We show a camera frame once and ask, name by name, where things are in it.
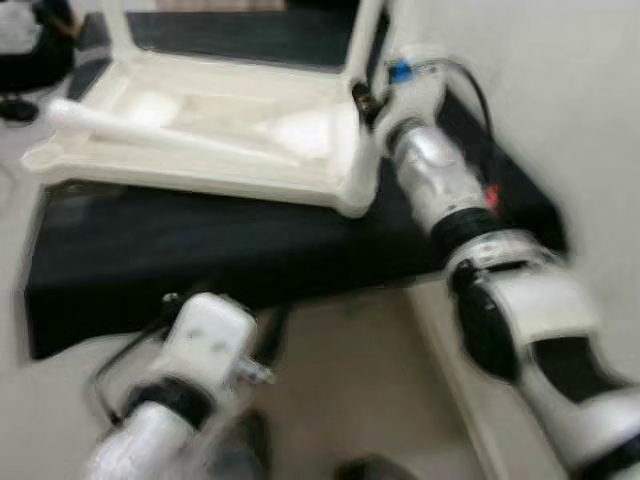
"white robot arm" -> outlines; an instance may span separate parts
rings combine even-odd
[[[247,373],[243,355],[254,331],[253,317],[233,302],[210,293],[188,299],[151,367],[155,380],[132,391],[122,424],[97,448],[85,478],[159,478],[219,413],[233,377]]]
[[[399,65],[400,82],[421,81]],[[579,283],[531,235],[501,223],[441,130],[403,117],[410,100],[376,106],[362,85],[354,98],[395,165],[415,220],[447,260],[469,357],[519,392],[572,478],[640,476],[630,470],[640,463],[640,388],[601,363],[598,318]]]

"gray floor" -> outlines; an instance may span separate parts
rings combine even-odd
[[[278,478],[331,478],[370,453],[421,479],[481,478],[436,368],[402,291],[297,312],[278,384],[258,395],[274,423]]]

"black tablecloth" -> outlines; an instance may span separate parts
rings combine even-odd
[[[133,18],[135,26],[169,17]],[[189,22],[182,25],[182,34],[172,35],[184,40]],[[331,38],[341,48],[343,34],[328,35],[325,44]],[[103,66],[78,71],[72,94]],[[486,170],[491,146],[451,94],[439,124],[474,168]],[[503,217],[563,251],[553,203],[507,155],[498,149],[496,156]],[[44,212],[26,291],[31,354],[46,358],[89,337],[140,329],[158,313],[162,294],[197,283],[261,309],[410,282],[439,271],[438,258],[414,224],[389,162],[378,197],[360,220],[326,208],[138,187],[56,200]]]

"silver robot arm segment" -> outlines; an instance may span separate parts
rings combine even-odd
[[[598,318],[559,259],[491,211],[462,153],[436,127],[402,122],[388,150],[416,221],[447,259],[469,357],[511,384],[573,478],[640,462],[640,388],[609,373]]]

